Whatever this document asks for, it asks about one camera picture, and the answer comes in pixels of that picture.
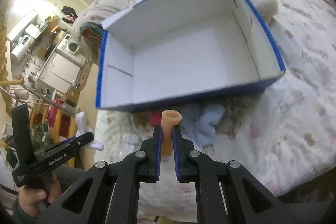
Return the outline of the left hand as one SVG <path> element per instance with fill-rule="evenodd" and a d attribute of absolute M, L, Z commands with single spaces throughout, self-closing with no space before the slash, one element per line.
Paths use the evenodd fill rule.
<path fill-rule="evenodd" d="M 61 195 L 61 188 L 55 173 L 52 174 L 50 193 L 47 194 L 45 190 L 33 189 L 24 186 L 18 196 L 18 203 L 21 209 L 30 217 L 37 217 L 41 211 L 37 207 L 39 201 L 45 199 L 49 203 L 53 203 Z"/>

